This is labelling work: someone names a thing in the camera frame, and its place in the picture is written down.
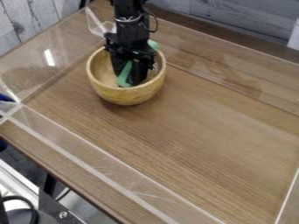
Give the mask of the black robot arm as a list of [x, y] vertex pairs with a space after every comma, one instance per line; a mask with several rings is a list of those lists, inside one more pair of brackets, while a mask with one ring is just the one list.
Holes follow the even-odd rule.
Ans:
[[111, 0], [115, 8], [115, 31], [104, 34], [116, 85], [131, 88], [147, 79], [155, 68], [159, 45], [150, 39], [158, 29], [150, 28], [154, 15], [144, 7], [147, 0]]

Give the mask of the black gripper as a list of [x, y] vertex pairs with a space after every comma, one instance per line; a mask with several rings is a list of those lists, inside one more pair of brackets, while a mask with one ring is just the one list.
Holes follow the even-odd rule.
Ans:
[[148, 70], [154, 68], [155, 50], [148, 44], [152, 32], [150, 24], [150, 17], [116, 17], [116, 31], [104, 35], [106, 50], [116, 75], [120, 75], [128, 59], [134, 58], [127, 78], [132, 86], [138, 86], [147, 79]]

